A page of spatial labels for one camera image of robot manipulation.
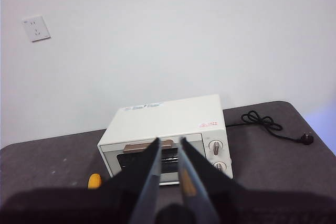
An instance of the electrical socket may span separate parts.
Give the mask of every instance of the electrical socket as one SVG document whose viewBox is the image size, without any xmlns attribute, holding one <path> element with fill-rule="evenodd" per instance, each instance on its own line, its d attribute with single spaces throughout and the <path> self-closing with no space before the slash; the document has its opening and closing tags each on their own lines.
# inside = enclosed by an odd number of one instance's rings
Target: electrical socket
<svg viewBox="0 0 336 224">
<path fill-rule="evenodd" d="M 41 16 L 24 19 L 22 24 L 31 42 L 50 38 L 47 26 Z"/>
</svg>

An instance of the table surface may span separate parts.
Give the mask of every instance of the table surface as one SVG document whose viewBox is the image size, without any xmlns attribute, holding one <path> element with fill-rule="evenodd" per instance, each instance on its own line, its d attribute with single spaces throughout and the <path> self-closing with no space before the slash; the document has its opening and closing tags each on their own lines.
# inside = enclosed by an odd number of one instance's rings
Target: table surface
<svg viewBox="0 0 336 224">
<path fill-rule="evenodd" d="M 288 102 L 276 101 L 224 110 L 227 125 L 256 110 L 283 126 L 279 134 L 314 136 L 312 145 L 275 138 L 260 125 L 227 128 L 234 181 L 247 189 L 310 191 L 336 199 L 336 157 Z M 0 150 L 1 202 L 14 193 L 41 187 L 86 187 L 99 173 L 109 178 L 97 149 L 105 130 L 9 145 Z M 161 186 L 157 209 L 182 202 L 180 189 Z"/>
</svg>

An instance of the power cord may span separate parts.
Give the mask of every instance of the power cord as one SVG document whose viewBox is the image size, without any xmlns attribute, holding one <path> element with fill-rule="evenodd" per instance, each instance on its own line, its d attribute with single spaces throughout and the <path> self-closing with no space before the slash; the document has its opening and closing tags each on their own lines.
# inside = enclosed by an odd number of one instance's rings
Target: power cord
<svg viewBox="0 0 336 224">
<path fill-rule="evenodd" d="M 280 124 L 275 123 L 273 118 L 271 118 L 270 116 L 264 116 L 262 118 L 255 110 L 251 110 L 247 114 L 243 114 L 240 118 L 243 121 L 243 123 L 230 124 L 226 125 L 226 127 L 242 126 L 242 125 L 262 125 L 268 131 L 269 134 L 277 138 L 286 139 L 305 145 L 309 145 L 314 142 L 314 137 L 306 133 L 301 138 L 298 139 L 275 134 L 273 131 L 281 131 L 283 127 Z"/>
</svg>

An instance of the white toaster oven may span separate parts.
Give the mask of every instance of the white toaster oven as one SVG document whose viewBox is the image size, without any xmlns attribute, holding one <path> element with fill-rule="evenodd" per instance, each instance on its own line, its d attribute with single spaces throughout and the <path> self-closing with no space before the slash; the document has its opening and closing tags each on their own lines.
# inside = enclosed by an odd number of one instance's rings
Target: white toaster oven
<svg viewBox="0 0 336 224">
<path fill-rule="evenodd" d="M 233 177 L 219 95 L 119 109 L 98 143 L 111 177 L 130 165 L 156 137 L 162 145 L 160 185 L 179 183 L 177 149 L 181 137 Z"/>
</svg>

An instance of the oven label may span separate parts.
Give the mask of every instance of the oven label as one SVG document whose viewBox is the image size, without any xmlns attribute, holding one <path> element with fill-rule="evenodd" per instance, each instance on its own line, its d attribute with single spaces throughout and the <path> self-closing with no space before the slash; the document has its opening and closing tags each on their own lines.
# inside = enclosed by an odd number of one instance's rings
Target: oven label
<svg viewBox="0 0 336 224">
<path fill-rule="evenodd" d="M 200 123 L 199 128 L 205 128 L 205 127 L 211 127 L 211 126 L 216 126 L 218 125 L 218 122 L 211 121 L 211 122 L 206 122 L 206 123 Z"/>
<path fill-rule="evenodd" d="M 159 106 L 163 106 L 163 102 L 137 105 L 137 106 L 133 106 L 133 107 L 126 107 L 126 108 L 123 108 L 123 109 L 125 111 L 128 111 L 128 110 L 139 110 L 139 109 L 146 109 L 146 108 L 159 107 Z"/>
</svg>

